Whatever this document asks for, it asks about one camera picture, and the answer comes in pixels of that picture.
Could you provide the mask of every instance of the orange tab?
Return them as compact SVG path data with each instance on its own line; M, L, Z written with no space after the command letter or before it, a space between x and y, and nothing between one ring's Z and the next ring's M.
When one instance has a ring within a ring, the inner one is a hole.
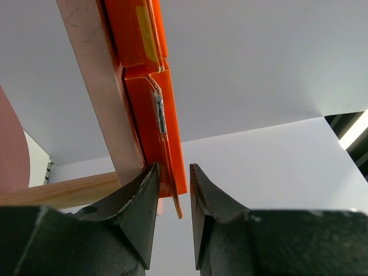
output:
M160 197L187 193L167 46L158 0L105 0L147 165L159 162Z

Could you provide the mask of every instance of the yellow label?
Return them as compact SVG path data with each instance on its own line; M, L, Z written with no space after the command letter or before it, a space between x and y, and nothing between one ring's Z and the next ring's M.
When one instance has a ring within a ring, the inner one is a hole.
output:
M139 22L139 29L143 39L144 52L150 60L158 63L159 58L156 52L154 32L152 30L150 14L146 6L137 6L136 13Z

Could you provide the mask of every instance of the wooden stick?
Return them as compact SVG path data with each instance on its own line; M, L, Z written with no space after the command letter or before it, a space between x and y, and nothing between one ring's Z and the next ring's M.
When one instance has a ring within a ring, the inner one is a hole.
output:
M65 209L91 204L120 187L116 172L109 172L1 194L0 205L49 205Z

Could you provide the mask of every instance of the white ceiling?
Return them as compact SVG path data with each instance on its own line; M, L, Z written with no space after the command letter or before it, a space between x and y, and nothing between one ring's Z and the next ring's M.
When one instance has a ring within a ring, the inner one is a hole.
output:
M161 6L183 141L368 109L367 0ZM1 0L0 37L0 83L52 160L108 155L56 3Z

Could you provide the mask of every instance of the light fixture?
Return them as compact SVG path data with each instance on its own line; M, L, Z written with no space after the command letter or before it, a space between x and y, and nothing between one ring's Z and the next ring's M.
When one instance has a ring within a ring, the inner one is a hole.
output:
M366 110L340 139L340 145L346 150L368 127L368 110Z

